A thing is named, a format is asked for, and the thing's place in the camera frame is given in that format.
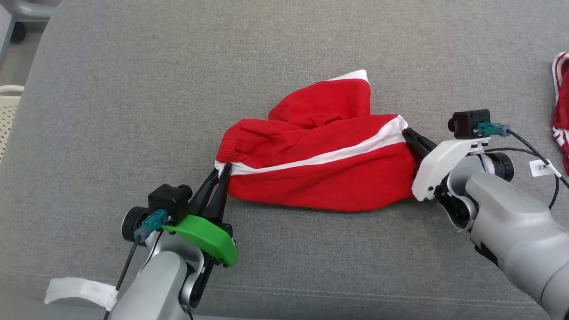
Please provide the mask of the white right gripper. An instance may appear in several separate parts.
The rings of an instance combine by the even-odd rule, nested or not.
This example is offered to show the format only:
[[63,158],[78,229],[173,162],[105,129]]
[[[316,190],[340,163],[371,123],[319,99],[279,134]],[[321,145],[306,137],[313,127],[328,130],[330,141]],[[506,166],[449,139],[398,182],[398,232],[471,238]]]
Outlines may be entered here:
[[479,157],[467,155],[482,151],[488,144],[489,137],[445,140],[437,145],[411,128],[402,130],[402,136],[419,165],[411,190],[420,202],[434,199],[436,187],[444,186],[445,178],[448,178],[451,194],[457,195],[472,174],[486,169]]

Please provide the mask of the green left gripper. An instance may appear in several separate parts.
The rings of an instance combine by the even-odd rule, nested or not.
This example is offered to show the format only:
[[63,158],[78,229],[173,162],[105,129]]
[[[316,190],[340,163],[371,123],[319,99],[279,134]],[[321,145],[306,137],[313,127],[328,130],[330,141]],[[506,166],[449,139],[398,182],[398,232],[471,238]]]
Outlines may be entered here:
[[[232,164],[225,164],[220,174],[217,169],[213,169],[190,200],[191,215],[186,216],[178,225],[162,226],[165,231],[174,232],[228,267],[234,267],[238,250],[233,238],[211,221],[223,220],[231,170]],[[200,217],[203,213],[210,221]]]

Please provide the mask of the red shorts with white stripe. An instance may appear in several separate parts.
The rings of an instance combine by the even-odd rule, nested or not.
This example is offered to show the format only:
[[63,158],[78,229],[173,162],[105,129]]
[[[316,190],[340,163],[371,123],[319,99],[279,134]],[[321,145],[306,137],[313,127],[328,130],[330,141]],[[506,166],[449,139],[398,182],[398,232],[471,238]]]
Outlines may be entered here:
[[410,198],[408,123],[372,114],[370,103],[364,69],[298,89],[266,119],[226,130],[215,168],[230,165],[228,192],[246,202],[363,212]]

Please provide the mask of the red and white jersey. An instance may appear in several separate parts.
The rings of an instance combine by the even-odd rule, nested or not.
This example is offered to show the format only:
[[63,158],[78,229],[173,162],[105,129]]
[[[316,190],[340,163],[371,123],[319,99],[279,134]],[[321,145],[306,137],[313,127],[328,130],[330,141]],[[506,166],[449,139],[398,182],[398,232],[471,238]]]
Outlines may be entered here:
[[569,176],[569,52],[561,52],[555,57],[552,76],[555,90],[553,137],[563,153],[563,165]]

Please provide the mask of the grey fabric sofa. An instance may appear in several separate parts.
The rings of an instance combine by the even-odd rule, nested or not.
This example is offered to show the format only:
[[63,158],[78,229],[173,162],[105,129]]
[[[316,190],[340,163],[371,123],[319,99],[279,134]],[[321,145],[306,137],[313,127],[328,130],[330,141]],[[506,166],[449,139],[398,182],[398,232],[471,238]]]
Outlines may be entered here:
[[[486,108],[562,165],[551,65],[569,0],[65,0],[39,43],[0,162],[0,288],[114,285],[125,214],[199,187],[225,130],[358,69],[374,113],[435,142]],[[365,213],[230,198],[239,250],[196,313],[281,320],[549,320],[441,207]]]

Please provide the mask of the white tape strip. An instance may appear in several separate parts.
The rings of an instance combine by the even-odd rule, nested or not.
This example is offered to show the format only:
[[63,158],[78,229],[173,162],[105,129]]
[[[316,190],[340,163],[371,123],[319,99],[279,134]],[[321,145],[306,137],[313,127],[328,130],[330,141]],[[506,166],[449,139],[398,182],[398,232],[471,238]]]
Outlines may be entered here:
[[55,300],[79,298],[89,300],[106,311],[112,311],[118,301],[119,291],[114,286],[85,278],[53,278],[45,292],[45,304]]

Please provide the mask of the white perforated laundry basket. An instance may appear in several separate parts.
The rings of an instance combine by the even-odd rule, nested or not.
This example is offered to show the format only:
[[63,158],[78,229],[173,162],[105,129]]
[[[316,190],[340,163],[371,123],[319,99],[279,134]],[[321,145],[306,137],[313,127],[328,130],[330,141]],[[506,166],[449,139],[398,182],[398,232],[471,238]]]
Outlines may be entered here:
[[24,86],[0,86],[0,162],[5,154],[6,144],[16,117],[16,111],[24,91]]

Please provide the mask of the black caster wheel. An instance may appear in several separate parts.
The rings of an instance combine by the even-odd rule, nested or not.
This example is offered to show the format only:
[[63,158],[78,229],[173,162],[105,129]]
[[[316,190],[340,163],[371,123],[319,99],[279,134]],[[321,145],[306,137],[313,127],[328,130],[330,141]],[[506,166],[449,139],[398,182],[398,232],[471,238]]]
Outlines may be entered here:
[[20,44],[26,38],[27,30],[24,23],[16,21],[12,29],[12,36],[10,37],[10,43]]

